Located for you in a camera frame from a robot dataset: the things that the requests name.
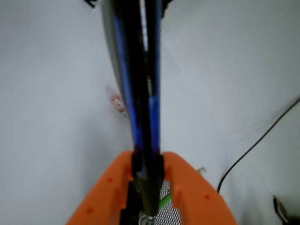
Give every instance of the orange plastic part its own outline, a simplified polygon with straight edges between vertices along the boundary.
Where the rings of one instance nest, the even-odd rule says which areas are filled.
[[[237,225],[215,189],[183,158],[163,153],[165,180],[170,182],[173,207],[179,209],[184,225]]]
[[[67,225],[118,225],[132,180],[132,151],[121,153],[87,194]]]
[[[87,194],[67,225],[118,225],[132,180],[132,151],[121,153]],[[236,225],[222,196],[184,159],[163,154],[165,179],[170,182],[173,207],[184,225]]]

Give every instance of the green strap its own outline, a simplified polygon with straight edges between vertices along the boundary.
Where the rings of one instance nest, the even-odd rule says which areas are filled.
[[[164,197],[159,203],[159,209],[167,205],[170,201],[172,201],[171,193],[169,193],[166,197]]]

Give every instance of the white surface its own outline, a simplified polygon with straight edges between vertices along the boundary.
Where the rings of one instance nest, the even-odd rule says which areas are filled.
[[[238,219],[242,212],[248,224],[278,224],[273,196],[290,215],[300,212],[300,105],[291,110],[242,159],[221,188],[221,194]]]
[[[165,14],[162,150],[204,166],[215,187],[300,93],[298,9],[296,0],[175,0]],[[115,81],[99,10],[0,2],[0,224],[65,223],[131,148],[106,84]]]

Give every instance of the black cable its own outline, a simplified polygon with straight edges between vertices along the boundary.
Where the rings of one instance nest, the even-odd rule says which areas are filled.
[[[250,149],[248,149],[228,170],[227,172],[224,174],[224,176],[222,177],[222,179],[219,182],[219,185],[217,187],[217,192],[220,193],[220,189],[222,186],[222,183],[224,181],[224,179],[226,178],[226,176],[228,175],[228,173],[275,127],[276,124],[278,124],[278,122],[291,110],[293,109],[298,103],[300,102],[300,97],[297,97],[297,99],[295,100],[295,102],[293,104],[291,104],[283,114],[281,114],[277,120],[272,124],[272,126],[261,136],[260,139],[258,139],[254,145],[251,146]]]

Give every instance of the black pole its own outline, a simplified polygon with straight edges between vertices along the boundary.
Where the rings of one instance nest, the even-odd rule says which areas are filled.
[[[164,179],[160,154],[161,0],[104,0],[102,14],[115,76],[131,123],[133,175],[145,213],[155,216]]]

